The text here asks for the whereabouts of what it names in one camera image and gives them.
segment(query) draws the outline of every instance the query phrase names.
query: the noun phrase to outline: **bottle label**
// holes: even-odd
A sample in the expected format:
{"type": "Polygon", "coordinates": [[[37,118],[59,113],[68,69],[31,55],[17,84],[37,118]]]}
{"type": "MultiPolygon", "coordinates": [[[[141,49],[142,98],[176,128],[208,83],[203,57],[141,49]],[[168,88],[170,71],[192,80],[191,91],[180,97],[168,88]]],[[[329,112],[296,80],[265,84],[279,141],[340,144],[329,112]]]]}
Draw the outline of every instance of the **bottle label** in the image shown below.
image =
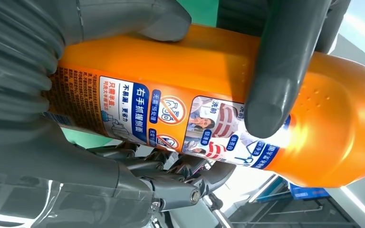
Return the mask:
{"type": "Polygon", "coordinates": [[[290,142],[292,116],[261,140],[246,131],[244,104],[228,96],[133,79],[60,63],[52,89],[43,93],[50,101],[44,116],[66,127],[258,169],[290,142]]]}
{"type": "Polygon", "coordinates": [[[210,97],[194,98],[182,152],[203,158],[263,169],[290,141],[291,116],[272,137],[250,135],[244,124],[244,104],[210,97]]]}

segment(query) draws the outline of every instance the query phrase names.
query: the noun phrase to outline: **orange bottle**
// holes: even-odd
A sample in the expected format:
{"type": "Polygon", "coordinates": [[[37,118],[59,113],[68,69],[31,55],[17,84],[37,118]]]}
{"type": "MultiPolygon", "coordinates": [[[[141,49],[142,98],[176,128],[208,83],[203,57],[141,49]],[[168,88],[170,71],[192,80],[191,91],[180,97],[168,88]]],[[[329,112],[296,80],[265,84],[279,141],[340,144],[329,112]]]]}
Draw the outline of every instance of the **orange bottle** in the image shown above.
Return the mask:
{"type": "Polygon", "coordinates": [[[268,139],[242,119],[259,38],[192,26],[178,43],[118,36],[67,47],[45,113],[64,126],[274,171],[305,187],[365,176],[365,66],[315,53],[268,139]]]}

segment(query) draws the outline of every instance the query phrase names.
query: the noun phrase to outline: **circular icon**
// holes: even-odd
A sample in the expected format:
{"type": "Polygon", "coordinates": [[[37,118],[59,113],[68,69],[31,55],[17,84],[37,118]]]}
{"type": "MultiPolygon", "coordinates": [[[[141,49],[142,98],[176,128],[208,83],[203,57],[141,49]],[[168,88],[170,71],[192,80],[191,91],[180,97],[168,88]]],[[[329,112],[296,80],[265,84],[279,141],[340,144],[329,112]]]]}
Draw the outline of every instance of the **circular icon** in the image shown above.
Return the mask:
{"type": "Polygon", "coordinates": [[[185,118],[185,105],[175,96],[163,96],[159,105],[159,120],[165,124],[176,125],[185,118]]]}
{"type": "Polygon", "coordinates": [[[157,144],[173,150],[176,150],[178,147],[180,147],[180,144],[176,139],[166,134],[157,135],[157,144]]]}

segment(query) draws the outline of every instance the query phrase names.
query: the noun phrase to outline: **barcode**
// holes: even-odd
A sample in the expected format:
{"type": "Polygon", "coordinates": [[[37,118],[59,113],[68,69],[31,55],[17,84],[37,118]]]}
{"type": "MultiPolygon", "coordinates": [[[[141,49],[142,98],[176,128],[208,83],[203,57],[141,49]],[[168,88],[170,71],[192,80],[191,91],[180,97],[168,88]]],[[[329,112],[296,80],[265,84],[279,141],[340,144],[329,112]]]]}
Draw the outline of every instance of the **barcode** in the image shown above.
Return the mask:
{"type": "Polygon", "coordinates": [[[72,119],[65,115],[53,114],[53,113],[48,113],[48,112],[42,113],[42,115],[48,119],[51,119],[51,120],[57,122],[58,124],[73,126],[72,119]]]}

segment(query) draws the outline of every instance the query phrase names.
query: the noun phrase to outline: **screw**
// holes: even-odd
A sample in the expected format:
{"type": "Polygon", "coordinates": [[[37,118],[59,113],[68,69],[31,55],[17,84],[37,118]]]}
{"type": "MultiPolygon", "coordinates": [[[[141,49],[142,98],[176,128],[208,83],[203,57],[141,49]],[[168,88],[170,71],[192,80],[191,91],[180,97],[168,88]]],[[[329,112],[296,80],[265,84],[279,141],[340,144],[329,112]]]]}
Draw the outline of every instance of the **screw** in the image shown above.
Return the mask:
{"type": "Polygon", "coordinates": [[[126,158],[133,158],[135,157],[135,152],[130,152],[126,155],[126,158]]]}
{"type": "Polygon", "coordinates": [[[201,198],[201,193],[199,192],[198,189],[194,189],[191,192],[191,203],[196,204],[200,198],[201,198]]]}
{"type": "Polygon", "coordinates": [[[156,165],[156,169],[158,169],[158,170],[162,170],[162,169],[163,169],[163,165],[162,165],[162,164],[158,164],[158,165],[156,165]]]}
{"type": "Polygon", "coordinates": [[[160,207],[160,202],[153,202],[151,205],[150,205],[150,208],[153,210],[153,211],[157,211],[160,207]]]}

